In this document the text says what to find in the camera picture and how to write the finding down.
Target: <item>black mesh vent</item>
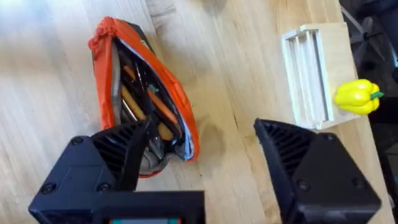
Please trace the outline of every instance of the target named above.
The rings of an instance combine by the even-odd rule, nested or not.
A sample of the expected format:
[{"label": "black mesh vent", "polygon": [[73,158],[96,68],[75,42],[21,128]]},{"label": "black mesh vent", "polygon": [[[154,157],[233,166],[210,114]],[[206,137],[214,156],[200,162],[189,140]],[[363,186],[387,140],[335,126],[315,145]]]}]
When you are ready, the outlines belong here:
[{"label": "black mesh vent", "polygon": [[93,143],[116,179],[119,179],[126,161],[126,153],[137,128],[143,123],[124,124],[111,131],[102,131],[92,136]]},{"label": "black mesh vent", "polygon": [[289,124],[264,123],[264,127],[278,150],[287,175],[293,176],[315,134]]}]

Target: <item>wooden block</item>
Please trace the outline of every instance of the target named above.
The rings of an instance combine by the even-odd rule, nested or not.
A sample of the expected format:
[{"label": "wooden block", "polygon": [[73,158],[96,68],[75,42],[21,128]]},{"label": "wooden block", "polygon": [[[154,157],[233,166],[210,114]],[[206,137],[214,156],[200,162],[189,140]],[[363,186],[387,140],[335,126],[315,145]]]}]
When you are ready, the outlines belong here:
[{"label": "wooden block", "polygon": [[282,36],[295,122],[325,129],[358,118],[333,103],[337,88],[357,79],[347,25],[307,24]]}]

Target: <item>wood grain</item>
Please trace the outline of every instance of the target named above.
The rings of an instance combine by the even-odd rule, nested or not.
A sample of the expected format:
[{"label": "wood grain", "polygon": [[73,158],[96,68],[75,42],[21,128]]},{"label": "wood grain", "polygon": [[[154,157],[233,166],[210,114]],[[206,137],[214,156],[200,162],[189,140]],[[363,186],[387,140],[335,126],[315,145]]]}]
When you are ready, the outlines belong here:
[{"label": "wood grain", "polygon": [[[139,24],[182,82],[200,132],[198,162],[172,161],[139,190],[206,190],[208,223],[279,223],[252,128],[294,122],[280,35],[341,22],[337,0],[17,0],[0,2],[0,223],[32,223],[27,206],[63,147],[100,130],[87,41],[104,16]],[[366,117],[333,131],[383,199]]]}]

